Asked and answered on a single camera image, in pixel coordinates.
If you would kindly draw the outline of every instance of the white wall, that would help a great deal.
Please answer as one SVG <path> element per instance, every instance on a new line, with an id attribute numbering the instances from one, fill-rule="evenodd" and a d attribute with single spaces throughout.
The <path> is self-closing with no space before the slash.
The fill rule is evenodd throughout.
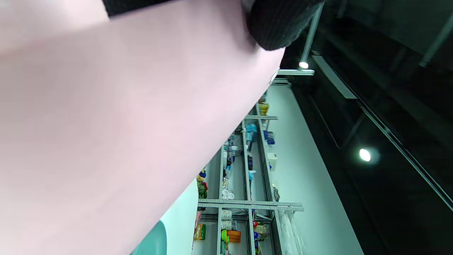
<path id="1" fill-rule="evenodd" d="M 268 115 L 276 145 L 277 169 L 271 176 L 281 202 L 300 202 L 305 212 L 294 215 L 305 242 L 305 255 L 362 255 L 351 223 L 340 202 L 296 99 L 287 87 L 268 91 Z"/>

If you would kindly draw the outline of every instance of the pink sleeve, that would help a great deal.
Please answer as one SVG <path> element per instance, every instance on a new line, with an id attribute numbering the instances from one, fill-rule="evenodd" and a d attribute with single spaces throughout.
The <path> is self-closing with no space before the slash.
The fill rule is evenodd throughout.
<path id="1" fill-rule="evenodd" d="M 0 56 L 108 20 L 101 0 L 2 0 Z"/>
<path id="2" fill-rule="evenodd" d="M 240 0 L 176 1 L 4 53 L 0 254 L 129 254 L 282 55 L 250 41 Z"/>

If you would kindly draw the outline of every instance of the shelving unit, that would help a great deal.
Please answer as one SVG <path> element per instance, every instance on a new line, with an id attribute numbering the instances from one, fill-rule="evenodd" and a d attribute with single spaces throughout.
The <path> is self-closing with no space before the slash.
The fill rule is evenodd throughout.
<path id="1" fill-rule="evenodd" d="M 264 126 L 269 126 L 271 120 L 276 121 L 276 116 L 261 116 L 258 104 L 251 109 L 249 115 L 240 123 L 236 131 L 230 136 L 216 156 L 209 163 L 206 181 L 209 185 L 208 199 L 199 200 L 199 208 L 206 208 L 199 223 L 206 224 L 206 234 L 211 235 L 203 241 L 196 241 L 193 247 L 193 255 L 221 254 L 222 242 L 222 210 L 232 211 L 232 220 L 237 221 L 237 231 L 241 232 L 240 243 L 229 243 L 228 249 L 235 255 L 256 255 L 253 221 L 259 221 L 265 225 L 268 235 L 260 241 L 262 255 L 281 254 L 280 241 L 282 240 L 281 223 L 279 212 L 303 211 L 298 203 L 280 203 L 274 196 L 269 160 L 267 158 L 268 147 L 265 142 Z M 247 144 L 248 124 L 254 123 L 256 134 L 252 142 Z M 242 152 L 236 152 L 234 160 L 231 146 L 242 148 Z M 253 179 L 249 179 L 248 156 L 252 159 Z M 225 194 L 233 193 L 234 199 L 226 199 Z"/>

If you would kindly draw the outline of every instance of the spotlight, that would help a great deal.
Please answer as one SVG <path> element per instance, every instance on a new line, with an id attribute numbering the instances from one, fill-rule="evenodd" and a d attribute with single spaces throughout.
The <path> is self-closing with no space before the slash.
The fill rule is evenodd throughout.
<path id="1" fill-rule="evenodd" d="M 359 155 L 360 158 L 366 162 L 369 162 L 371 160 L 371 154 L 365 149 L 360 149 Z"/>
<path id="2" fill-rule="evenodd" d="M 299 66 L 302 67 L 303 69 L 307 69 L 307 68 L 308 68 L 308 63 L 306 63 L 306 62 L 300 62 L 300 63 L 299 63 Z"/>

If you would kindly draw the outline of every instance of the black knit fabric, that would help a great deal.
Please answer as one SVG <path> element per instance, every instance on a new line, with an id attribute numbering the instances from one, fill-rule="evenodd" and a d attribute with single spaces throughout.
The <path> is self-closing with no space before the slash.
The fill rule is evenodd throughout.
<path id="1" fill-rule="evenodd" d="M 102 0 L 109 17 L 137 10 L 150 5 L 160 4 L 168 0 Z"/>
<path id="2" fill-rule="evenodd" d="M 323 0 L 257 0 L 247 26 L 266 50 L 289 46 L 295 41 Z"/>

